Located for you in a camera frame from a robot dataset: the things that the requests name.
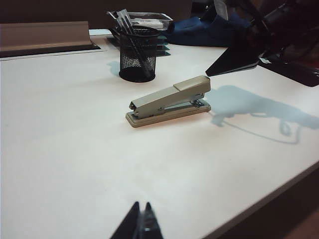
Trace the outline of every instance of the white desk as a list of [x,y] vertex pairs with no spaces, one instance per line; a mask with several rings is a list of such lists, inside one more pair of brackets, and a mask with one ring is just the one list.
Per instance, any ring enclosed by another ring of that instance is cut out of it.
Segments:
[[216,238],[319,164],[319,87],[257,67],[211,78],[212,111],[140,128],[131,100],[204,74],[222,48],[169,45],[156,78],[119,51],[1,61],[1,236],[106,239],[150,201],[165,239]]

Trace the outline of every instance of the dark background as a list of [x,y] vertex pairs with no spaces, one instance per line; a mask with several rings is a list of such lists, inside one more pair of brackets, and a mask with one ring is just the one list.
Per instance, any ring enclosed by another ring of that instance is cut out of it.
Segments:
[[174,20],[190,17],[192,0],[4,0],[0,23],[88,21],[90,29],[109,28],[107,11],[165,13]]

